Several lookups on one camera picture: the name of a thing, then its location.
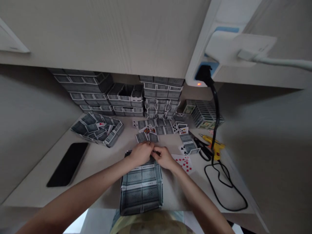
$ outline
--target white desk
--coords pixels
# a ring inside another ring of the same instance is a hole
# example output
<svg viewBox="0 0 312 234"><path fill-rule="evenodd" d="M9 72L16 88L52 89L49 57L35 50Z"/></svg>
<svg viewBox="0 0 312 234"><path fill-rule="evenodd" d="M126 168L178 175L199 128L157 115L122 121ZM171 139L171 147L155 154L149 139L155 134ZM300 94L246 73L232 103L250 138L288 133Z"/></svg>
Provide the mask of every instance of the white desk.
<svg viewBox="0 0 312 234"><path fill-rule="evenodd" d="M90 142L90 147L81 164L81 167L72 183L72 185L81 180L91 176L92 174L116 163L124 157L127 150L131 150L136 144L135 135L138 130L132 126L132 118L116 117L120 119L125 128L116 144L112 148L107 148L102 145ZM208 134L206 130L190 129L193 134ZM178 146L182 145L179 134L170 134L159 136L160 142L158 146L166 146L172 154L181 154ZM4 206L19 206L19 207L43 207L59 194L67 190L69 187L47 188L46 184L54 173L55 168L63 158L69 146L74 142L84 142L85 140L68 130L59 141L51 148L51 150L44 156L44 158L34 167L28 176L21 182L21 184L11 193L11 195L3 203ZM232 170L226 158L221 158L223 164L229 169L231 178L236 187L242 192L246 191L244 183ZM201 187L201 189L209 196L213 203L223 213L229 211L222 208L217 202L211 186L204 173L204 166L209 163L204 161L199 154L191 156L191 161L196 172L191 174L191 178ZM240 208L244 205L242 198L233 189L230 189L217 180L217 172L208 167L208 175L214 185L214 188L219 196L221 202L229 208ZM163 176L163 207L164 210L189 210L186 199L182 190L173 177L170 171L162 169ZM120 199L120 180L114 183L91 207L92 208L119 208ZM254 210L249 205L246 210L240 213L253 214Z"/></svg>

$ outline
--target gray wall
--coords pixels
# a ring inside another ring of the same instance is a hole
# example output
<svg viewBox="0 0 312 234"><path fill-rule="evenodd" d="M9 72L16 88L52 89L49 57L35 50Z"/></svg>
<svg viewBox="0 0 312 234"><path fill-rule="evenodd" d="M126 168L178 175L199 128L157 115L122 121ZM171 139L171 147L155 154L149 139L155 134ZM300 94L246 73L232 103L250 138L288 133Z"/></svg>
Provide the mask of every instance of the gray wall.
<svg viewBox="0 0 312 234"><path fill-rule="evenodd" d="M2 203L82 111L44 68L0 65L0 89Z"/></svg>
<svg viewBox="0 0 312 234"><path fill-rule="evenodd" d="M217 138L271 233L312 231L312 79L306 90L224 84Z"/></svg>

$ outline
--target card deck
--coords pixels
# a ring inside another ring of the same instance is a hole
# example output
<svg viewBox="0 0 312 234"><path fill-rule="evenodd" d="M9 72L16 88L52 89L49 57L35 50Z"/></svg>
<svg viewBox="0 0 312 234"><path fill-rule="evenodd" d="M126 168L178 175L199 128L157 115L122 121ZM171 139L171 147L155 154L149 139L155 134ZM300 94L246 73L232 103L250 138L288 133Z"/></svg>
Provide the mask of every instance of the card deck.
<svg viewBox="0 0 312 234"><path fill-rule="evenodd" d="M188 175L192 174L195 171L191 162L191 158L188 155L183 156L183 155L172 154L172 157Z"/></svg>

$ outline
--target smartphone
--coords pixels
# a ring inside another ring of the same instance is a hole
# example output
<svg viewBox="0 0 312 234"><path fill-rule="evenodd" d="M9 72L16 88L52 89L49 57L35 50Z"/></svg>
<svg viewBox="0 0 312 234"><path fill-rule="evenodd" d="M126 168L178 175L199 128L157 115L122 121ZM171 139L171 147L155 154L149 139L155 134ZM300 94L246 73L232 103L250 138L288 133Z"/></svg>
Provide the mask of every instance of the smartphone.
<svg viewBox="0 0 312 234"><path fill-rule="evenodd" d="M71 144L46 186L68 186L78 172L88 146L86 142Z"/></svg>

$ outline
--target stack of card boxes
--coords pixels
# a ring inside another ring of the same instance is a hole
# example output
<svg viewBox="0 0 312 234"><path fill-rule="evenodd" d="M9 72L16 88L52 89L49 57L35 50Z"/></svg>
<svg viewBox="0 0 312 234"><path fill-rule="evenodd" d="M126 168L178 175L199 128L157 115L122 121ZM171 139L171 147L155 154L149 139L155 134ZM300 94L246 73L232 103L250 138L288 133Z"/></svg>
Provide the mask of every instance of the stack of card boxes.
<svg viewBox="0 0 312 234"><path fill-rule="evenodd" d="M144 85L145 117L173 119L180 104L184 79L141 75L139 77Z"/></svg>
<svg viewBox="0 0 312 234"><path fill-rule="evenodd" d="M120 215L136 215L163 205L163 178L160 165L153 157L121 179Z"/></svg>
<svg viewBox="0 0 312 234"><path fill-rule="evenodd" d="M97 129L94 132L90 132L87 126L96 123L112 125L110 134L107 135L107 133L105 133L105 129ZM120 120L94 112L89 112L71 127L71 130L82 138L97 144L105 145L108 148L112 147L116 143L118 137L123 132L123 129L124 125Z"/></svg>
<svg viewBox="0 0 312 234"><path fill-rule="evenodd" d="M196 103L196 107L192 111L192 118L195 123L195 126L200 129L214 129L216 114L215 114L215 106L212 101L204 101L204 100L194 100ZM223 117L220 115L220 123L224 123Z"/></svg>
<svg viewBox="0 0 312 234"><path fill-rule="evenodd" d="M196 107L195 100L186 99L183 106L183 114L191 114Z"/></svg>
<svg viewBox="0 0 312 234"><path fill-rule="evenodd" d="M179 104L179 100L146 98L144 101L145 117L172 120Z"/></svg>
<svg viewBox="0 0 312 234"><path fill-rule="evenodd" d="M115 115L143 117L143 85L115 83L107 97Z"/></svg>
<svg viewBox="0 0 312 234"><path fill-rule="evenodd" d="M96 110L101 114L114 115L107 98L107 93L113 86L110 73L58 68L48 68L48 70L84 112Z"/></svg>

